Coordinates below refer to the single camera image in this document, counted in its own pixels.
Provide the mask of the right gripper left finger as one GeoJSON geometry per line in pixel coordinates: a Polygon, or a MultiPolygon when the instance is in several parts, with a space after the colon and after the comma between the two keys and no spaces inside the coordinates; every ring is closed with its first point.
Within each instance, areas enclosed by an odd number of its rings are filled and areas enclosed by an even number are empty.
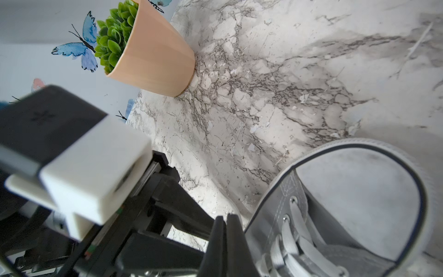
{"type": "Polygon", "coordinates": [[[197,277],[227,276],[226,223],[223,217],[216,217],[207,250],[198,270],[197,277]]]}

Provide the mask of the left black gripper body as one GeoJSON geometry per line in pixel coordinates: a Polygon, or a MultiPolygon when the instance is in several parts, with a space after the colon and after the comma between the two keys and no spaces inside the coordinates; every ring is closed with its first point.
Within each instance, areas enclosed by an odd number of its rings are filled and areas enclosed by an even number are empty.
{"type": "Polygon", "coordinates": [[[3,277],[176,277],[198,271],[204,254],[168,238],[172,228],[208,240],[214,220],[180,186],[161,152],[121,208],[82,241],[55,213],[1,188],[3,277]]]}

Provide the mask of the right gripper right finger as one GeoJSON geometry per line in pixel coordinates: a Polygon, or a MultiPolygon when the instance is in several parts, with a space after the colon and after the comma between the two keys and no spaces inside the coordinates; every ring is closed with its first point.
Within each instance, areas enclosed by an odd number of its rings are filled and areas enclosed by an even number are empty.
{"type": "Polygon", "coordinates": [[[229,277],[259,277],[240,219],[227,216],[227,273],[229,277]]]}

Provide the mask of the grey canvas sneaker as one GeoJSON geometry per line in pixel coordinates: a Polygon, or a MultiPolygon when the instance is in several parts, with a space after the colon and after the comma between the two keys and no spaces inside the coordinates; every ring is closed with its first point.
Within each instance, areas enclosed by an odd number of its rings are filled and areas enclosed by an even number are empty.
{"type": "MultiPolygon", "coordinates": [[[[434,228],[433,182],[414,158],[377,140],[336,140],[297,158],[270,183],[245,230],[255,266],[271,252],[293,196],[313,224],[317,249],[349,277],[401,276],[434,228]]],[[[327,277],[307,257],[300,261],[327,277]]]]}

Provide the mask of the white shoelace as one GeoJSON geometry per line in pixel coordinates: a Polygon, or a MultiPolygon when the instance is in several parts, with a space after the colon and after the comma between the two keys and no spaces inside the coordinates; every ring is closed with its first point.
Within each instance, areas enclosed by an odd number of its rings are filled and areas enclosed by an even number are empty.
{"type": "Polygon", "coordinates": [[[309,230],[313,224],[308,217],[303,217],[298,204],[297,197],[290,198],[291,213],[283,217],[281,233],[275,238],[271,252],[262,255],[260,262],[256,263],[260,275],[279,277],[279,270],[286,267],[293,277],[315,277],[316,274],[300,261],[304,256],[328,277],[348,277],[347,269],[333,264],[317,249],[309,230]]]}

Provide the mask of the green plant in terracotta pot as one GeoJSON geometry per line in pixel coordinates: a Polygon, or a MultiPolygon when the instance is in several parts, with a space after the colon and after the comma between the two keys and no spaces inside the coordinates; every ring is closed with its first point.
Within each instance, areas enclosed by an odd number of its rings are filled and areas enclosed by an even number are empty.
{"type": "Polygon", "coordinates": [[[125,1],[98,21],[95,55],[107,77],[176,97],[189,85],[195,54],[151,1],[125,1]]]}

